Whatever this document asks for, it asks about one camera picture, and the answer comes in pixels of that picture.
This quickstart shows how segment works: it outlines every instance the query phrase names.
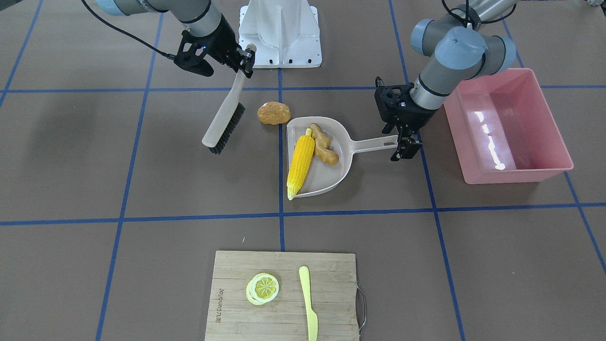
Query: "black cable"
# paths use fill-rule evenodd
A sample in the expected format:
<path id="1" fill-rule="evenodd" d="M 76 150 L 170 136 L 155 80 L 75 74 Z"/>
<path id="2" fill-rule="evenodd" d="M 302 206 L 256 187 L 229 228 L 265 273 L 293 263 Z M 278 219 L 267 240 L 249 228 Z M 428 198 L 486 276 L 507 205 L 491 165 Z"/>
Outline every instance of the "black cable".
<path id="1" fill-rule="evenodd" d="M 515 5 L 514 5 L 514 6 L 511 8 L 511 11 L 510 11 L 509 13 L 507 13 L 505 16 L 502 16 L 502 17 L 500 17 L 500 18 L 499 18 L 499 19 L 497 19 L 497 20 L 491 20 L 491 21 L 482 21 L 482 22 L 481 22 L 481 24 L 494 24 L 494 23 L 496 23 L 496 22 L 499 22 L 499 21 L 501 21 L 501 20 L 503 20 L 503 19 L 507 18 L 508 16 L 510 16 L 510 15 L 512 15 L 512 14 L 513 14 L 513 11 L 515 11 L 515 10 L 516 10 L 516 6 L 517 6 L 517 5 L 518 5 L 518 4 L 515 4 Z"/>
<path id="2" fill-rule="evenodd" d="M 461 24 L 463 24 L 463 25 L 465 25 L 467 27 L 467 25 L 465 24 L 465 20 L 463 20 L 462 17 L 454 14 L 453 11 L 450 10 L 450 8 L 448 7 L 448 5 L 446 4 L 446 0 L 442 0 L 442 6 L 444 6 L 444 9 L 446 10 L 446 12 L 448 12 L 448 14 L 450 14 L 454 19 L 457 19 L 458 21 L 461 22 Z"/>
<path id="3" fill-rule="evenodd" d="M 107 25 L 107 26 L 109 26 L 109 27 L 113 28 L 114 30 L 116 30 L 116 31 L 118 31 L 118 32 L 120 32 L 120 33 L 122 33 L 123 35 L 127 35 L 127 36 L 129 36 L 129 37 L 133 38 L 134 40 L 136 40 L 136 41 L 140 42 L 141 44 L 143 44 L 143 45 L 145 45 L 145 46 L 149 47 L 150 49 L 152 49 L 152 50 L 154 50 L 154 51 L 158 52 L 160 55 L 162 55 L 162 56 L 164 56 L 164 57 L 166 57 L 166 58 L 168 58 L 168 59 L 170 59 L 170 60 L 175 60 L 175 58 L 176 58 L 176 56 L 175 56 L 175 55 L 171 55 L 171 54 L 169 54 L 169 53 L 162 52 L 162 51 L 158 50 L 157 48 L 155 48 L 155 47 L 151 46 L 151 45 L 150 45 L 150 44 L 148 44 L 147 42 L 145 42 L 143 39 L 138 38 L 137 36 L 132 35 L 131 33 L 126 32 L 125 30 L 121 30 L 121 29 L 119 29 L 119 28 L 115 27 L 114 25 L 112 25 L 112 24 L 110 24 L 109 22 L 105 21 L 105 20 L 104 20 L 102 17 L 100 17 L 100 16 L 99 16 L 97 13 L 95 13 L 95 11 L 93 11 L 93 9 L 92 9 L 92 8 L 90 8 L 90 6 L 88 6 L 88 4 L 86 3 L 86 1 L 85 1 L 85 0 L 82 0 L 82 3 L 84 4 L 84 7 L 86 7 L 86 9 L 87 9 L 87 10 L 90 12 L 90 14 L 92 14 L 92 15 L 93 15 L 95 18 L 99 19 L 99 20 L 100 20 L 102 23 L 104 23 L 105 25 Z"/>
<path id="4" fill-rule="evenodd" d="M 465 0 L 465 28 L 469 23 L 469 0 Z"/>

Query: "table surface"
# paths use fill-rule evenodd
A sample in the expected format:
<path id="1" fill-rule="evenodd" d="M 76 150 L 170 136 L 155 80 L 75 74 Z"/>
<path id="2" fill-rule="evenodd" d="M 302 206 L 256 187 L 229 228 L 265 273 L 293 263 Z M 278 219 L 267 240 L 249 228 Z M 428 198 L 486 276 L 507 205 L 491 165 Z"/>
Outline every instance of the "table surface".
<path id="1" fill-rule="evenodd" d="M 237 31 L 247 1 L 216 2 Z M 220 156 L 200 139 L 233 82 L 226 67 L 181 71 L 78 1 L 0 12 L 2 340 L 203 340 L 220 249 L 356 254 L 362 340 L 604 338 L 602 11 L 521 1 L 481 30 L 513 38 L 513 67 L 535 72 L 573 170 L 468 185 L 440 109 L 414 159 L 358 154 L 337 188 L 288 201 L 285 126 L 260 124 L 256 109 L 282 101 L 354 140 L 381 136 L 375 77 L 415 79 L 427 58 L 410 32 L 445 14 L 438 0 L 311 5 L 322 66 L 256 70 Z M 104 17 L 178 48 L 169 13 Z"/>

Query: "brush handle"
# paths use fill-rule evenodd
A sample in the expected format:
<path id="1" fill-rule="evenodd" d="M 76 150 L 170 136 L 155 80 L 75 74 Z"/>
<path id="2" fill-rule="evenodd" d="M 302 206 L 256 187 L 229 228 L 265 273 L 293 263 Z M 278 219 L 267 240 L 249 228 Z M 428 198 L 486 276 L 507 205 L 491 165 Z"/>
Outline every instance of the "brush handle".
<path id="1" fill-rule="evenodd" d="M 238 107 L 238 103 L 240 102 L 240 93 L 242 92 L 242 87 L 244 86 L 245 75 L 244 72 L 238 70 L 236 74 L 236 79 L 233 81 L 233 85 L 231 86 L 231 90 L 223 100 L 223 103 L 219 107 L 215 118 L 210 123 L 206 134 L 202 138 L 202 144 L 207 147 L 215 147 L 223 135 L 227 124 L 229 123 L 233 113 L 236 111 Z"/>

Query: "potato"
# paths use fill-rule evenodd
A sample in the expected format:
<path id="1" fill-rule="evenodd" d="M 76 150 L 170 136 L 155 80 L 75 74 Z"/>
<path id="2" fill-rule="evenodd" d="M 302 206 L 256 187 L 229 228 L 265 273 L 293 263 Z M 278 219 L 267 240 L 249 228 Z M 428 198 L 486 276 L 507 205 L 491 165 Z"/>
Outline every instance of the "potato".
<path id="1" fill-rule="evenodd" d="M 290 109 L 284 103 L 267 102 L 257 110 L 257 117 L 261 123 L 275 126 L 290 120 Z"/>

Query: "toy lemon slice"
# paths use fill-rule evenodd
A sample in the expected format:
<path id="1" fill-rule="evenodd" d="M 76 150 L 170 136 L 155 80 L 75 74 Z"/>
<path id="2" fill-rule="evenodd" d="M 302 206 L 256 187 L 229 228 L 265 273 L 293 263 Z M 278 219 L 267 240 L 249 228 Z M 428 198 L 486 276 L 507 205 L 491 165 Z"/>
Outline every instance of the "toy lemon slice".
<path id="1" fill-rule="evenodd" d="M 263 305 L 276 298 L 279 289 L 276 277 L 262 272 L 254 276 L 246 286 L 246 298 L 254 305 Z"/>

